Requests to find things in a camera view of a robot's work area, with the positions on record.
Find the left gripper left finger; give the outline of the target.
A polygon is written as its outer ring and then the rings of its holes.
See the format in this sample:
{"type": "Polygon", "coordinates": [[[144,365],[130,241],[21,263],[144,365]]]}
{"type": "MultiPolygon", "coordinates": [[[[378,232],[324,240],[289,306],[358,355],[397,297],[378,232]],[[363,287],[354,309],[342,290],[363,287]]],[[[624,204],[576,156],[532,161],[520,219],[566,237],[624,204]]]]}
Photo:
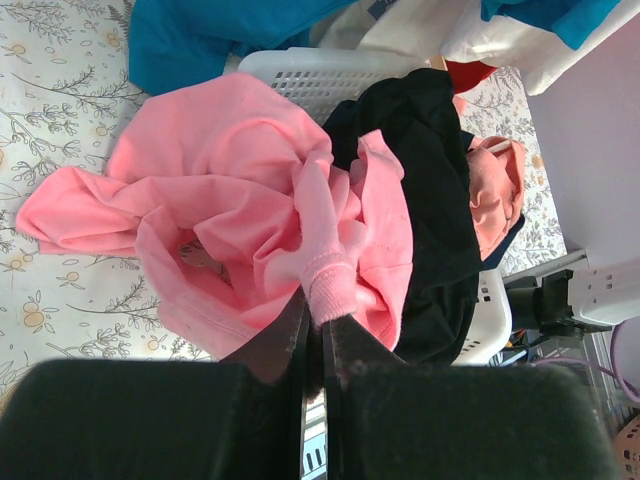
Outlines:
{"type": "Polygon", "coordinates": [[[301,293],[211,361],[35,366],[1,417],[5,479],[297,479],[310,315],[301,293]]]}

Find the pink t shirt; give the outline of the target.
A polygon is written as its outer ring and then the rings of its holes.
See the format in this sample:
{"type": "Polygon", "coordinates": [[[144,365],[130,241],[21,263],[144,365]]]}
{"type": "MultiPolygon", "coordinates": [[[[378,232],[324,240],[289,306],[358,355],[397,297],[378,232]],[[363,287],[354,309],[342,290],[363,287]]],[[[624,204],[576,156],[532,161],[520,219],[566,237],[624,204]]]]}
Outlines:
{"type": "Polygon", "coordinates": [[[103,174],[58,169],[16,228],[47,254],[139,258],[161,323],[220,358],[297,291],[314,323],[350,315],[394,348],[413,269],[403,176],[379,130],[339,168],[302,108],[234,73],[147,99],[103,174]]]}

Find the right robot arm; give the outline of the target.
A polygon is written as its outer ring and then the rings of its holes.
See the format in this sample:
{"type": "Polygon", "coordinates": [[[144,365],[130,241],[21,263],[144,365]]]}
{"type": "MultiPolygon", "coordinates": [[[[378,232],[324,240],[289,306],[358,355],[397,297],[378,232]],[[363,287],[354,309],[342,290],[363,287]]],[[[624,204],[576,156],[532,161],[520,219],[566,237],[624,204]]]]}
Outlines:
{"type": "Polygon", "coordinates": [[[581,339],[639,317],[639,260],[592,266],[584,250],[505,280],[514,329],[581,339]]]}

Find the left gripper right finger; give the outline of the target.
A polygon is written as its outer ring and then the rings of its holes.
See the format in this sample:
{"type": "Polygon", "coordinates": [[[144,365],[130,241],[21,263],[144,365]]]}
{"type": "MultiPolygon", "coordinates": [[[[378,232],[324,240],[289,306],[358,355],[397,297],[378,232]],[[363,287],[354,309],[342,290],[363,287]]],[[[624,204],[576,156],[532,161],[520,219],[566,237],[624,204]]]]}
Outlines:
{"type": "Polygon", "coordinates": [[[417,367],[351,317],[323,325],[331,479],[616,479],[609,437],[562,367],[417,367]]]}

